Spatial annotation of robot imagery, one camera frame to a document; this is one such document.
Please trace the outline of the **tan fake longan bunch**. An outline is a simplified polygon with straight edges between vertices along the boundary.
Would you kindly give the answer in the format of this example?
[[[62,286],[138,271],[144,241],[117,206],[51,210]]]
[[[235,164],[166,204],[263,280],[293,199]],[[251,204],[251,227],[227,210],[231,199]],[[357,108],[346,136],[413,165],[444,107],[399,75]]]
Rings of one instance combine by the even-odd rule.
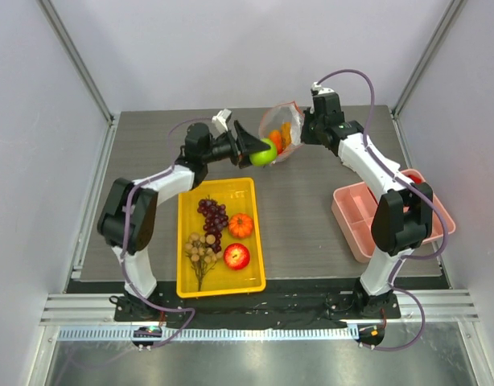
[[[220,233],[199,234],[193,232],[183,246],[185,256],[196,276],[197,290],[201,291],[207,274],[214,270],[215,265],[223,258]]]

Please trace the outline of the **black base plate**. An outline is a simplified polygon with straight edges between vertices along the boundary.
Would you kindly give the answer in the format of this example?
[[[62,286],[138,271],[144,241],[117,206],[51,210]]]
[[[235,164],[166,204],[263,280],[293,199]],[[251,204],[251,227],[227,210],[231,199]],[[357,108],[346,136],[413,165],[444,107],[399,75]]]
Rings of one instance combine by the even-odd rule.
[[[352,300],[356,279],[272,279],[255,294],[182,299],[173,281],[160,281],[154,302],[173,309],[193,308],[190,329],[291,330],[339,327],[356,319],[397,320],[397,296],[361,312]]]

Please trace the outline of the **pink divided organizer box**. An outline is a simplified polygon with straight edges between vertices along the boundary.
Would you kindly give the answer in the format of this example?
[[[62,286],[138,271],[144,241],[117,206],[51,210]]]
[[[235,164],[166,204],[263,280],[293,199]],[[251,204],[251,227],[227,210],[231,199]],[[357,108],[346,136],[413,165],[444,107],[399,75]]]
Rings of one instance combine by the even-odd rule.
[[[408,174],[417,175],[425,182],[425,178],[418,170],[407,169],[403,170],[402,174],[406,177]],[[452,235],[456,230],[456,224],[435,193],[433,204],[439,209],[446,222],[448,235]],[[333,192],[332,213],[354,258],[363,264],[369,263],[376,247],[371,235],[371,226],[376,209],[377,201],[366,183],[348,185]],[[441,221],[435,212],[433,221],[432,233],[429,238],[422,242],[422,245],[430,244],[443,237]]]

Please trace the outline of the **red object in organizer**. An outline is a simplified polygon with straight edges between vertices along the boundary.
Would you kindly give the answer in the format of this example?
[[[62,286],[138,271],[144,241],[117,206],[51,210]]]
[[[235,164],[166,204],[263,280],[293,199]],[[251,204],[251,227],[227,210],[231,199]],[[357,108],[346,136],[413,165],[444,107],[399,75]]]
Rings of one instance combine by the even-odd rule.
[[[415,184],[423,183],[423,179],[417,175],[408,174],[407,177],[411,179]]]

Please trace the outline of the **red fake fruit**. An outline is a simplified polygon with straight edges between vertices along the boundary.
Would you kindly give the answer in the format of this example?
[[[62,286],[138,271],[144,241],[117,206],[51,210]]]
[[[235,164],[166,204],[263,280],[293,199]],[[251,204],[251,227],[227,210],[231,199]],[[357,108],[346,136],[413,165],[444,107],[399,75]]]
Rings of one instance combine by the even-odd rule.
[[[223,258],[230,269],[240,270],[250,263],[250,252],[243,244],[233,243],[224,250]]]

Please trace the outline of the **clear zip top bag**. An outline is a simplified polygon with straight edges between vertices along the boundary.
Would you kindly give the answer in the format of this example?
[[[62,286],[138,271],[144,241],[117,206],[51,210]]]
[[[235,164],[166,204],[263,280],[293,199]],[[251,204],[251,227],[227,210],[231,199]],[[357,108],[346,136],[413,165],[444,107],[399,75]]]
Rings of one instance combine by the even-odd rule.
[[[258,135],[276,146],[278,155],[272,165],[283,162],[303,145],[300,138],[303,123],[303,111],[294,101],[276,105],[264,113]]]

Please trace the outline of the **orange fake pumpkin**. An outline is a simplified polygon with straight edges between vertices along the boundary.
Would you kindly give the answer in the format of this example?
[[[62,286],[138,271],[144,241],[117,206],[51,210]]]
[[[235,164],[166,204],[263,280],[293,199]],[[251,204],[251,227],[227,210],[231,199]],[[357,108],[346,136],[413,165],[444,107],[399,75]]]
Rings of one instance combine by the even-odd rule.
[[[253,218],[244,213],[233,215],[228,221],[228,232],[237,239],[251,236],[254,230]]]

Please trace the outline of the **yellow plastic tray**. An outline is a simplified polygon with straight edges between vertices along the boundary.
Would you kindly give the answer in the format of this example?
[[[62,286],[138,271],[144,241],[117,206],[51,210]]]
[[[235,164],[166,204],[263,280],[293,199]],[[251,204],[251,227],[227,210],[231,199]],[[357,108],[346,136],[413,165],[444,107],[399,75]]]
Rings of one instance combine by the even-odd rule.
[[[191,233],[204,234],[204,217],[197,211],[201,199],[211,197],[226,205],[229,219],[244,213],[253,218],[254,230],[251,236],[237,239],[226,228],[222,233],[221,248],[233,243],[243,244],[250,252],[250,263],[240,270],[232,270],[219,260],[214,270],[204,279],[202,290],[197,290],[196,276],[183,246]],[[221,179],[202,183],[196,189],[182,193],[178,198],[178,257],[176,292],[181,298],[202,298],[228,294],[260,292],[266,287],[266,274],[261,248],[261,234],[257,213],[257,197],[251,178]]]

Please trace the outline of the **purple fake grapes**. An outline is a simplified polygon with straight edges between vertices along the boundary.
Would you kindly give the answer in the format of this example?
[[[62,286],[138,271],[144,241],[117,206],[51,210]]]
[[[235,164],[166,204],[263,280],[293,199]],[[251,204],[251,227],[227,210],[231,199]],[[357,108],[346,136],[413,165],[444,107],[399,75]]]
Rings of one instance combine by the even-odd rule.
[[[222,233],[228,227],[229,220],[226,205],[206,197],[199,201],[197,211],[204,217],[205,242],[214,253],[220,252]]]

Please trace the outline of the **green fake apple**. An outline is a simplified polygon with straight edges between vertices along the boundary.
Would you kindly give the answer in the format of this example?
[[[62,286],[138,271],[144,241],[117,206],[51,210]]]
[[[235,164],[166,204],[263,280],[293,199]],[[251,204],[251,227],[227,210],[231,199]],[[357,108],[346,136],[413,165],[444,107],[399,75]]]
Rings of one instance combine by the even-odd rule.
[[[269,146],[269,149],[249,156],[249,160],[253,166],[266,166],[272,164],[278,156],[277,147],[270,139],[263,138],[262,141]]]

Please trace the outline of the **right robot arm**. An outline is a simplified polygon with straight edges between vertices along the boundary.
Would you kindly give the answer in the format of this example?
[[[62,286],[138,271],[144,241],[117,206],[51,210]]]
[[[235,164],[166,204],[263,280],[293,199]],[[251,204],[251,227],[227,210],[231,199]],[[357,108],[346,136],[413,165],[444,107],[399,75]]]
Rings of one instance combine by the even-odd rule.
[[[371,225],[375,243],[366,270],[346,298],[327,297],[331,317],[378,318],[391,304],[393,281],[404,260],[430,236],[432,188],[406,178],[399,165],[372,144],[357,121],[346,121],[340,98],[330,88],[312,91],[312,106],[304,112],[301,140],[329,149],[365,182],[377,199]]]

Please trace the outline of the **red fake chili pepper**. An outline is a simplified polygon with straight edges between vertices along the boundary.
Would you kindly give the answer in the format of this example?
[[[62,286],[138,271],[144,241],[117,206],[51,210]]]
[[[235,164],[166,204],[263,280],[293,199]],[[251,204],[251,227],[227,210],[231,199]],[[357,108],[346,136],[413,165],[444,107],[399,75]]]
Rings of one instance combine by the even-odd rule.
[[[279,130],[272,130],[268,135],[268,139],[275,145],[278,154],[284,151],[282,133]]]

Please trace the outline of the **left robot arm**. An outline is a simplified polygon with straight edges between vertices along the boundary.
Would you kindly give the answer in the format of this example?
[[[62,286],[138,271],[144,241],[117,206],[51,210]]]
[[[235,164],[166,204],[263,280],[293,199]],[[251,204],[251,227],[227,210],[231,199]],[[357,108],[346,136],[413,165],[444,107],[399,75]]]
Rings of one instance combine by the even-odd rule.
[[[184,121],[184,143],[166,170],[144,179],[116,179],[97,221],[97,231],[117,256],[125,280],[117,305],[142,320],[168,312],[162,305],[148,253],[158,205],[196,189],[206,179],[209,164],[229,160],[242,169],[251,166],[251,155],[270,149],[239,121],[233,123],[233,130],[225,129],[218,136],[212,135],[210,123],[228,125],[219,117]]]

